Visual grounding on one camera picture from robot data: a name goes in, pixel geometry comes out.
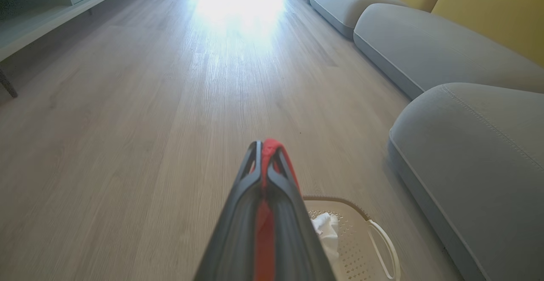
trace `wooden floor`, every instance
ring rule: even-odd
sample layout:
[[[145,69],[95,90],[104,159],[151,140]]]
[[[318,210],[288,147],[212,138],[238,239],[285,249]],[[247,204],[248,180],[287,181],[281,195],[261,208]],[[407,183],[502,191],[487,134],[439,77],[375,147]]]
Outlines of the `wooden floor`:
[[[107,0],[2,62],[0,279],[189,280],[247,146],[459,275],[386,162],[400,91],[303,0]]]

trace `cabinet leg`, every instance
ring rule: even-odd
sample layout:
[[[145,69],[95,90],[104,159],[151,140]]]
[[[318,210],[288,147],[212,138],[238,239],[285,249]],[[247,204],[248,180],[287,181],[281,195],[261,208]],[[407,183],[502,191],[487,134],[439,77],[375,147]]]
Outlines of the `cabinet leg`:
[[[0,83],[6,88],[6,91],[8,91],[13,98],[18,96],[15,88],[13,85],[11,85],[10,81],[8,81],[8,78],[6,78],[6,75],[2,70],[0,70]]]

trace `white basket handle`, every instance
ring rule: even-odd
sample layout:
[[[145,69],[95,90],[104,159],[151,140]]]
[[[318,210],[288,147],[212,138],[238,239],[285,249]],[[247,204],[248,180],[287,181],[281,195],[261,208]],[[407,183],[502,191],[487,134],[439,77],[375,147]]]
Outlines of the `white basket handle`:
[[[368,229],[368,235],[371,237],[372,244],[374,246],[374,249],[376,250],[376,254],[377,254],[377,257],[380,260],[381,266],[383,267],[383,271],[385,271],[385,274],[387,275],[389,280],[400,281],[399,256],[397,255],[397,252],[395,250],[395,246],[393,246],[393,242],[391,241],[391,239],[389,238],[387,233],[385,233],[385,231],[383,231],[383,229],[380,227],[380,225],[375,223],[372,219],[369,219],[368,223],[369,223],[370,226],[372,226],[380,234],[381,238],[383,239],[383,241],[387,245],[387,249],[389,249],[389,255],[391,256],[391,262],[393,263],[393,275],[392,276],[389,273],[389,271],[387,270],[387,267],[385,266],[385,263],[383,262],[383,258],[381,257],[381,254],[380,254],[379,250],[377,249],[376,242],[374,241],[374,237],[373,237],[373,235],[371,233],[371,229],[369,228]]]

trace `laundry basket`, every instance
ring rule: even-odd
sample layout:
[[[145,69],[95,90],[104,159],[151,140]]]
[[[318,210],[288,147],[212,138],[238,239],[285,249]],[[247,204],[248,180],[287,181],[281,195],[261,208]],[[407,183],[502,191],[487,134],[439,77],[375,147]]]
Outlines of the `laundry basket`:
[[[304,204],[312,219],[322,213],[338,217],[340,257],[332,264],[337,281],[400,281],[393,243],[361,209],[345,199],[321,196],[305,196]]]

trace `crumpled white fabric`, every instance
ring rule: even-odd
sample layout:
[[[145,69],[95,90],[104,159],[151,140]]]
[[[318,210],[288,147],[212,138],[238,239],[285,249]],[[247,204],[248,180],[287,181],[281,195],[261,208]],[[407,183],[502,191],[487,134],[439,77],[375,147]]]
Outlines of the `crumpled white fabric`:
[[[338,217],[323,213],[312,219],[312,225],[332,265],[338,260]]]

